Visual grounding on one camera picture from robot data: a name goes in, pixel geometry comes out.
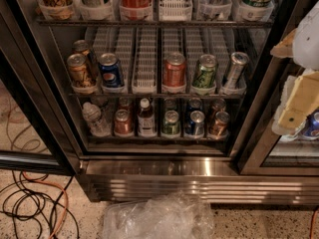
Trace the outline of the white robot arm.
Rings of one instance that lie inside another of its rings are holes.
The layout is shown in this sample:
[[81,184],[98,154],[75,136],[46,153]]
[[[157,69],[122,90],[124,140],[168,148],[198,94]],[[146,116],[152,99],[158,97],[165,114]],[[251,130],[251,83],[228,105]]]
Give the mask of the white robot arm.
[[270,54],[291,58],[305,69],[301,76],[287,78],[272,124],[276,134],[292,134],[319,108],[319,2]]

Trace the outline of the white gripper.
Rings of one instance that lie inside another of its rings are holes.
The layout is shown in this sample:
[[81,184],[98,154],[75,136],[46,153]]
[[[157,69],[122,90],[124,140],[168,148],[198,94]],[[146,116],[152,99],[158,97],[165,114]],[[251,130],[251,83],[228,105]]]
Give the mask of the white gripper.
[[[275,45],[270,54],[276,58],[292,58],[296,30]],[[306,69],[299,77],[289,76],[285,82],[280,105],[274,115],[272,131],[279,135],[293,134],[319,108],[319,72]]]

